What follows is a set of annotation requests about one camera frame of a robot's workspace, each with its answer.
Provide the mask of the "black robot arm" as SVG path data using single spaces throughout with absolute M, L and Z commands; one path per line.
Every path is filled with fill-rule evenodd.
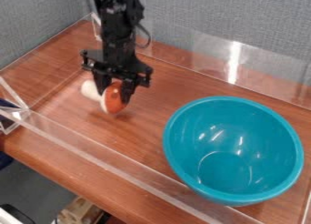
M 92 73 L 95 87 L 102 95 L 120 81 L 120 99 L 130 102 L 136 87 L 151 85 L 154 69 L 136 56 L 136 29 L 150 35 L 142 26 L 144 7 L 140 0 L 94 0 L 102 22 L 102 49 L 84 49 L 82 67 Z

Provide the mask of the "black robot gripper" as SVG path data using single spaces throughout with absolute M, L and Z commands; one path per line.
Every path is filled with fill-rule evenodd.
M 99 95 L 112 84 L 112 79 L 122 82 L 122 102 L 127 104 L 136 86 L 148 87 L 154 69 L 136 57 L 136 42 L 128 40 L 118 44 L 102 43 L 102 49 L 83 49 L 82 67 L 94 75 Z

